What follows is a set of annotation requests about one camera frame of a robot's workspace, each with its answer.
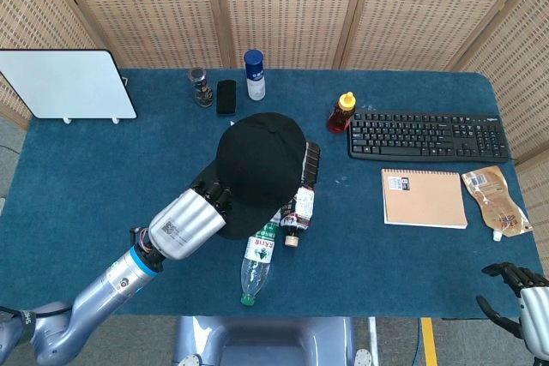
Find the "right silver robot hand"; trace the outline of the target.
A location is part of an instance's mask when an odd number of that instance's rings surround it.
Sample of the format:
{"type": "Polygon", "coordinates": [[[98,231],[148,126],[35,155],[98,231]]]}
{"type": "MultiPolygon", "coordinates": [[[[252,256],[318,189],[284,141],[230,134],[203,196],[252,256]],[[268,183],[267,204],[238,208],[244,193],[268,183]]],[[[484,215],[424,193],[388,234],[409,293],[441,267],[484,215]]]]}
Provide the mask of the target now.
{"type": "Polygon", "coordinates": [[[484,315],[495,325],[522,340],[533,355],[533,365],[548,364],[548,279],[510,262],[494,263],[482,269],[491,277],[501,276],[513,291],[520,310],[519,321],[501,316],[488,301],[477,296],[484,315]]]}

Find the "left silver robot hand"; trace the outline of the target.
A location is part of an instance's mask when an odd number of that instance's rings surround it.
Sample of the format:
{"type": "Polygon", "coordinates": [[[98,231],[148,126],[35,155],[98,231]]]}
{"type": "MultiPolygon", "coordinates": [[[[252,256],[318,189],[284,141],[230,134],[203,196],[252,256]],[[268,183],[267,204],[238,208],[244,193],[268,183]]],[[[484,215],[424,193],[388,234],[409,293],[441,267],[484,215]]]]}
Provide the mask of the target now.
{"type": "Polygon", "coordinates": [[[166,259],[183,260],[226,225],[231,209],[229,188],[198,180],[153,218],[149,240],[166,259]]]}

